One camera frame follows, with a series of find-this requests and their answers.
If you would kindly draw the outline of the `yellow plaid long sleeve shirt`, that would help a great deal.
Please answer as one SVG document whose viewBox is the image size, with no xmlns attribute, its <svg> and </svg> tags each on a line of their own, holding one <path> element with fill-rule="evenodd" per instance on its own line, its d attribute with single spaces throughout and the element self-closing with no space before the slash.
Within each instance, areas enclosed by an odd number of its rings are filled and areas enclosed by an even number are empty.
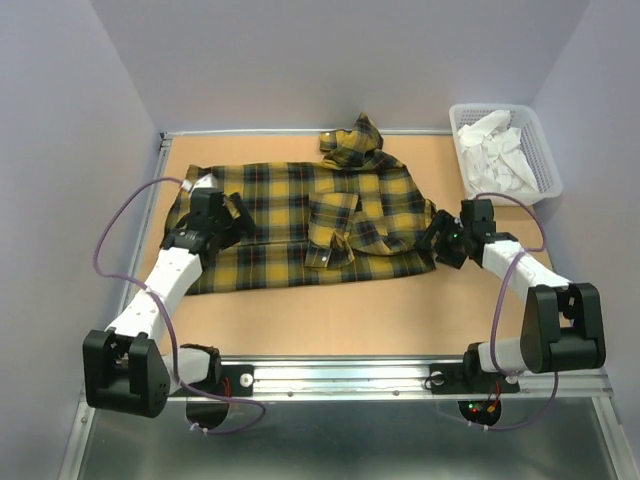
<svg viewBox="0 0 640 480">
<path fill-rule="evenodd" d="M 212 175 L 237 193 L 254 235 L 222 250 L 191 295 L 386 280 L 429 273 L 416 242 L 435 204 L 408 167 L 383 149 L 367 114 L 319 137 L 319 162 L 190 165 L 186 180 Z"/>
</svg>

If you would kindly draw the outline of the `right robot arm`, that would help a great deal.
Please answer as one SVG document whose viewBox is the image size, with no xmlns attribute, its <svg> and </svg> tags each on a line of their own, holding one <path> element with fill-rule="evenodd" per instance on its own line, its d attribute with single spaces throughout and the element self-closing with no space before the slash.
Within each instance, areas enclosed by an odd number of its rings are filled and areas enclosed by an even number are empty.
<svg viewBox="0 0 640 480">
<path fill-rule="evenodd" d="M 535 258 L 535 249 L 498 231 L 491 200 L 464 200 L 459 216 L 438 211 L 415 247 L 421 255 L 456 269 L 473 261 L 500 279 L 500 299 L 513 291 L 524 303 L 519 336 L 498 339 L 499 321 L 494 319 L 489 340 L 469 345 L 453 373 L 439 372 L 443 381 L 456 379 L 482 390 L 495 379 L 523 372 L 559 373 L 604 365 L 597 288 L 556 274 Z"/>
</svg>

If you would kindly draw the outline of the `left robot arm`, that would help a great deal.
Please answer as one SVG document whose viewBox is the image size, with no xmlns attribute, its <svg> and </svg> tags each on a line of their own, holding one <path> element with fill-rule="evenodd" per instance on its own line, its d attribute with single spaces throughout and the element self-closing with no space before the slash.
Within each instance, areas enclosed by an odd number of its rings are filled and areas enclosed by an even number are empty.
<svg viewBox="0 0 640 480">
<path fill-rule="evenodd" d="M 138 291 L 105 330 L 92 330 L 82 345 L 86 399 L 97 409 L 157 417 L 168 397 L 193 386 L 210 394 L 221 387 L 218 349 L 174 345 L 164 356 L 163 335 L 175 332 L 171 316 L 217 254 L 253 235 L 255 223 L 238 193 L 195 187 L 188 212 L 162 240 L 151 273 L 135 280 Z"/>
</svg>

